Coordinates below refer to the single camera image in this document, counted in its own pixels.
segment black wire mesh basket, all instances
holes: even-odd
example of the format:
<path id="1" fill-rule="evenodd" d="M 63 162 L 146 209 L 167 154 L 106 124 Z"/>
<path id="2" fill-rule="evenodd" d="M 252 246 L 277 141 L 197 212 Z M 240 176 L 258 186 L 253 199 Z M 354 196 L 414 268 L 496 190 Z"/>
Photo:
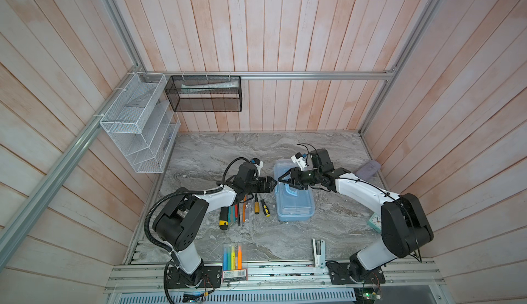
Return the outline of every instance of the black wire mesh basket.
<path id="1" fill-rule="evenodd" d="M 239 76 L 176 76 L 165 93 L 174 111 L 241 111 Z"/>

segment white mesh shelf organizer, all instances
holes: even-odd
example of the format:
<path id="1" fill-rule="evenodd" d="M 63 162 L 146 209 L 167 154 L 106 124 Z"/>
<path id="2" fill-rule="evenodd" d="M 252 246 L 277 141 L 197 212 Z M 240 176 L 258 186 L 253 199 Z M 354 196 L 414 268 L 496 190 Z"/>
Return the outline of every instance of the white mesh shelf organizer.
<path id="1" fill-rule="evenodd" d="M 170 123 L 174 111 L 168 100 L 156 104 L 166 84 L 164 75 L 139 74 L 117 97 L 101 124 L 135 172 L 162 173 L 181 123 L 179 119 Z"/>
<path id="2" fill-rule="evenodd" d="M 164 74 L 136 73 L 101 120 L 108 133 L 139 134 L 167 84 Z"/>

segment black mounting plate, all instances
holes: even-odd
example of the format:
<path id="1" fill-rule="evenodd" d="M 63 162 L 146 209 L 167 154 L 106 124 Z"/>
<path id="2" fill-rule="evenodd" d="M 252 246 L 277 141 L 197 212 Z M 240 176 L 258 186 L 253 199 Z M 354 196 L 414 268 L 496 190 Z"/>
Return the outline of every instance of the black mounting plate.
<path id="1" fill-rule="evenodd" d="M 361 285 L 362 282 L 355 282 L 349 276 L 349 264 L 350 263 L 329 263 L 329 278 L 331 279 L 332 285 Z M 366 283 L 377 284 L 386 283 L 383 271 L 379 268 L 372 270 L 365 278 Z"/>
<path id="2" fill-rule="evenodd" d="M 221 285 L 221 266 L 204 266 L 203 267 L 203 278 L 207 281 L 207 288 L 219 288 Z M 201 281 L 201 284 L 198 286 L 199 288 L 203 288 L 203 281 Z M 169 289 L 188 289 L 186 285 L 186 278 L 181 276 L 181 271 L 178 270 L 175 267 L 170 267 L 168 269 L 168 281 L 167 286 Z"/>

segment pink wood panel wall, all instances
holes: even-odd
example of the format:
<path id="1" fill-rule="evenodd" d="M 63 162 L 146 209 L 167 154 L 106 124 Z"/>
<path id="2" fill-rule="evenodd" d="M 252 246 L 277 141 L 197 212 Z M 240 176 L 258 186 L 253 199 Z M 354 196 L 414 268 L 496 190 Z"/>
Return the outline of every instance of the pink wood panel wall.
<path id="1" fill-rule="evenodd" d="M 385 70 L 427 0 L 116 0 L 146 69 Z M 181 131 L 359 129 L 379 81 L 244 82 L 241 113 Z"/>
<path id="2" fill-rule="evenodd" d="M 457 303 L 527 300 L 526 76 L 527 0 L 445 0 L 365 134 Z"/>
<path id="3" fill-rule="evenodd" d="M 0 19 L 4 228 L 133 63 L 101 0 L 0 0 Z M 0 273 L 0 301 L 98 301 L 151 185 L 101 134 Z"/>

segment gray marble tabletop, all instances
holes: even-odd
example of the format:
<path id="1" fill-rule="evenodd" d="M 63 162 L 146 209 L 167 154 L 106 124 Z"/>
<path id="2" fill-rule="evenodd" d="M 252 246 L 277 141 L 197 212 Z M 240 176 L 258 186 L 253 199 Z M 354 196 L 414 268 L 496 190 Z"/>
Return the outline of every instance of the gray marble tabletop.
<path id="1" fill-rule="evenodd" d="M 221 179 L 227 165 L 236 157 L 258 157 L 264 165 L 262 176 L 273 176 L 274 162 L 305 152 L 298 143 L 327 149 L 336 168 L 357 171 L 369 161 L 360 137 L 352 132 L 284 133 L 199 133 L 179 134 L 163 179 L 159 196 L 179 187 L 209 189 Z M 229 175 L 238 170 L 235 163 Z M 369 180 L 382 187 L 379 176 Z M 218 227 L 219 210 L 206 215 L 195 244 L 205 261 L 219 261 L 223 244 L 245 242 L 248 260 L 312 259 L 311 239 L 326 241 L 326 259 L 347 259 L 380 235 L 366 222 L 372 211 L 351 198 L 333 192 L 313 190 L 315 215 L 308 221 L 281 222 L 273 193 L 260 194 L 270 208 L 271 217 L 254 214 L 254 202 L 247 206 L 246 223 L 231 224 L 227 231 Z M 166 262 L 169 256 L 160 248 L 141 241 L 136 263 Z"/>

